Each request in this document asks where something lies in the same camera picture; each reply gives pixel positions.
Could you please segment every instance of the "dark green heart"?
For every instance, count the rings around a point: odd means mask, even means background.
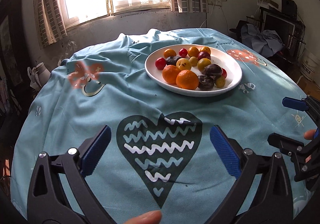
[[[176,179],[198,149],[202,122],[188,112],[161,114],[156,124],[134,115],[120,122],[116,135],[120,151],[162,208]]]

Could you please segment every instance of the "plastic bucket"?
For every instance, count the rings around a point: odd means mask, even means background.
[[[320,60],[305,49],[300,66],[301,74],[303,74],[306,79],[313,81],[315,74],[318,72],[319,66]]]

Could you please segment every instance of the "plate of fruit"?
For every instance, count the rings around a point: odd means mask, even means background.
[[[193,96],[217,96],[235,88],[242,78],[239,64],[216,48],[180,44],[163,47],[145,61],[151,79],[174,93]]]

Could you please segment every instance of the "gray cloth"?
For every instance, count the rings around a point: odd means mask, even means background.
[[[245,24],[241,28],[242,43],[269,58],[282,50],[284,44],[276,31],[264,30],[262,33],[252,24]]]

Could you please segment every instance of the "white zigzag line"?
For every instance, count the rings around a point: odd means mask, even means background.
[[[148,128],[147,123],[144,120],[140,120],[139,122],[133,121],[132,124],[128,123],[124,127],[124,130],[127,131],[128,128],[129,128],[129,130],[133,130],[135,127],[139,128],[141,125],[143,125],[145,128]]]
[[[175,138],[179,132],[182,133],[183,136],[187,134],[189,129],[191,129],[191,131],[194,132],[196,126],[197,124],[194,124],[193,126],[187,125],[184,130],[182,130],[182,128],[178,126],[174,133],[171,132],[169,127],[166,127],[163,133],[161,133],[161,131],[157,131],[155,134],[153,134],[151,131],[148,130],[146,132],[146,135],[144,135],[141,131],[138,131],[137,136],[135,136],[134,134],[130,134],[129,137],[127,135],[124,135],[123,138],[126,142],[130,142],[132,139],[134,140],[134,142],[138,142],[140,138],[142,138],[146,142],[149,137],[151,137],[153,140],[156,140],[158,136],[161,137],[161,139],[165,139],[167,134],[169,134],[172,138]]]
[[[189,120],[183,118],[183,117],[180,117],[180,119],[168,119],[167,117],[164,118],[164,120],[169,123],[170,125],[174,125],[174,122],[177,121],[179,124],[183,124],[183,122],[190,122]]]
[[[188,146],[188,148],[191,150],[194,144],[194,141],[191,141],[190,143],[187,140],[184,140],[182,146],[179,146],[175,142],[172,142],[170,147],[166,142],[164,142],[161,147],[157,144],[152,144],[151,149],[149,149],[146,146],[142,146],[140,150],[138,147],[131,147],[127,143],[124,144],[124,147],[127,148],[131,153],[137,152],[138,154],[142,154],[146,151],[149,155],[153,155],[156,150],[158,150],[161,153],[163,153],[164,150],[167,150],[170,154],[173,153],[175,149],[177,149],[179,152],[182,152],[186,146]]]
[[[145,159],[144,163],[142,163],[138,158],[135,159],[135,162],[138,163],[138,165],[143,169],[146,170],[148,169],[148,166],[152,166],[154,168],[159,168],[161,163],[166,167],[169,168],[173,163],[176,166],[179,166],[180,163],[182,162],[183,157],[181,157],[179,160],[175,159],[174,157],[170,157],[169,161],[166,162],[165,159],[162,158],[158,158],[157,162],[152,162],[149,159]]]
[[[156,172],[155,176],[153,177],[152,174],[148,171],[144,172],[146,176],[149,178],[150,181],[156,182],[158,179],[162,180],[163,182],[167,182],[171,176],[171,173],[168,173],[165,177],[162,176],[160,173]]]

